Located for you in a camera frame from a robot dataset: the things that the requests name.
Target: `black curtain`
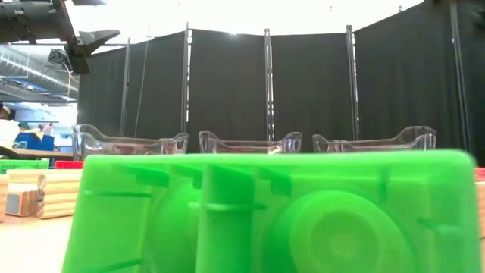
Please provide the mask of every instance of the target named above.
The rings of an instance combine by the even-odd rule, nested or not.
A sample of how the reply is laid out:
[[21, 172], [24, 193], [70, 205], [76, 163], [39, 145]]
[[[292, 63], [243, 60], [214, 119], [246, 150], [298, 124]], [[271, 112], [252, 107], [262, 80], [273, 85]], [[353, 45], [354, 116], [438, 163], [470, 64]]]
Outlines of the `black curtain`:
[[[171, 138], [180, 133], [184, 32], [148, 42], [142, 101], [146, 42], [132, 45], [127, 94], [127, 137]], [[138, 128], [135, 133], [139, 109]]]
[[472, 20], [477, 6], [460, 3], [460, 26], [465, 95], [468, 105], [471, 152], [485, 166], [485, 33], [478, 32]]
[[362, 140], [427, 125], [463, 148], [449, 8], [414, 6], [355, 32]]
[[264, 37], [192, 31], [189, 151], [199, 131], [222, 140], [266, 140]]
[[120, 134], [125, 49], [93, 55], [91, 73], [81, 76], [77, 123], [91, 124], [103, 134]]
[[303, 133], [352, 139], [352, 98], [346, 34], [272, 36], [276, 139]]

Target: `wooden plank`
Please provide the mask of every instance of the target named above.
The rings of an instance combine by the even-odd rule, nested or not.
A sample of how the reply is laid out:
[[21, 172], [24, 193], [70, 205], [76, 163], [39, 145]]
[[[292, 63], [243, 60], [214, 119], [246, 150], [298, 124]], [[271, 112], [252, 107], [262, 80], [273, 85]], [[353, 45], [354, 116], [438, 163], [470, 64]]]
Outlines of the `wooden plank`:
[[4, 221], [7, 211], [7, 190], [8, 175], [0, 174], [0, 222]]
[[36, 216], [41, 219], [74, 214], [81, 174], [39, 176]]
[[77, 174], [80, 175], [83, 170], [25, 170], [25, 169], [14, 169], [7, 170], [7, 174], [10, 176], [10, 183], [23, 183], [23, 184], [37, 184], [39, 182], [39, 176], [43, 174]]
[[37, 186], [35, 184], [8, 184], [8, 215], [34, 216], [36, 213]]
[[39, 150], [31, 150], [31, 149], [12, 149], [12, 151], [16, 152], [19, 155], [31, 155], [35, 157], [73, 157], [72, 152], [54, 152], [54, 151], [39, 151]]

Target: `green plastic block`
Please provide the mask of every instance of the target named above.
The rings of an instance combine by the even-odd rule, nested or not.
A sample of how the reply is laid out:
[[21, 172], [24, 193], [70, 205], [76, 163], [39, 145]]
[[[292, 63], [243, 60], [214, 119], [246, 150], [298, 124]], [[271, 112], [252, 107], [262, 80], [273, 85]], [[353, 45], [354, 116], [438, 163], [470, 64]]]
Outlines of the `green plastic block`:
[[47, 169], [49, 162], [43, 160], [0, 160], [0, 174], [11, 169]]
[[455, 151], [91, 156], [63, 272], [478, 273], [473, 167]]

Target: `light wood block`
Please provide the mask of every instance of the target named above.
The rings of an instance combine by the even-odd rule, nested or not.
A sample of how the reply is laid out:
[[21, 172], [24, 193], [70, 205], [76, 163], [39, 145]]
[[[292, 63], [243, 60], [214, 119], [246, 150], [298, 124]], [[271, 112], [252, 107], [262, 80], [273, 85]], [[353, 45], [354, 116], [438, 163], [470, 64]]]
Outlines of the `light wood block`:
[[478, 192], [478, 213], [480, 216], [480, 235], [482, 238], [485, 237], [485, 182], [477, 182], [477, 192]]
[[7, 209], [8, 215], [34, 216], [37, 203], [37, 185], [8, 184]]
[[80, 174], [45, 174], [39, 177], [36, 216], [41, 219], [74, 214]]
[[37, 184], [39, 176], [43, 174], [81, 174], [83, 170], [66, 170], [66, 169], [39, 169], [39, 170], [23, 170], [14, 169], [7, 170], [7, 174], [10, 176], [10, 183], [24, 183], [24, 184]]
[[0, 222], [4, 221], [7, 211], [7, 187], [8, 175], [0, 174]]

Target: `blue object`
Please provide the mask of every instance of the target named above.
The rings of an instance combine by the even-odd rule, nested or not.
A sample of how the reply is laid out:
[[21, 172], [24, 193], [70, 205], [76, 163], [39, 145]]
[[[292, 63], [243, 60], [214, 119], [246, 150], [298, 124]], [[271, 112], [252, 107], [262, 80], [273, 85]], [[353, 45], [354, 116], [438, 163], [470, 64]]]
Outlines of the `blue object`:
[[27, 149], [54, 151], [54, 137], [44, 136], [40, 140], [34, 133], [19, 133], [16, 141], [27, 141]]

